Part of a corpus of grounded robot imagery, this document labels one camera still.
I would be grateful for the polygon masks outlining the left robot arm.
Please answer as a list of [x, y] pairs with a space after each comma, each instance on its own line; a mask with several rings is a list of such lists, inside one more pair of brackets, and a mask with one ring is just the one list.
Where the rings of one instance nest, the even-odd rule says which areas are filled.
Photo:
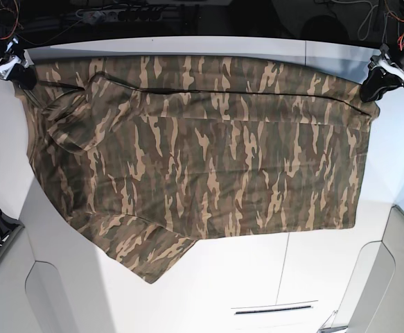
[[382, 44], [379, 51], [370, 58], [368, 75], [360, 88], [364, 103], [378, 101], [385, 93], [404, 88], [404, 31], [396, 46]]

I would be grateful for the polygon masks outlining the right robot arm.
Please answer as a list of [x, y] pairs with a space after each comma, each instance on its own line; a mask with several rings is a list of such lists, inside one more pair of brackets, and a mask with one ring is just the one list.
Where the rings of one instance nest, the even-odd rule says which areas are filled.
[[22, 89], [33, 89], [36, 74], [16, 35], [21, 26], [19, 16], [19, 1], [0, 1], [0, 80], [14, 82]]

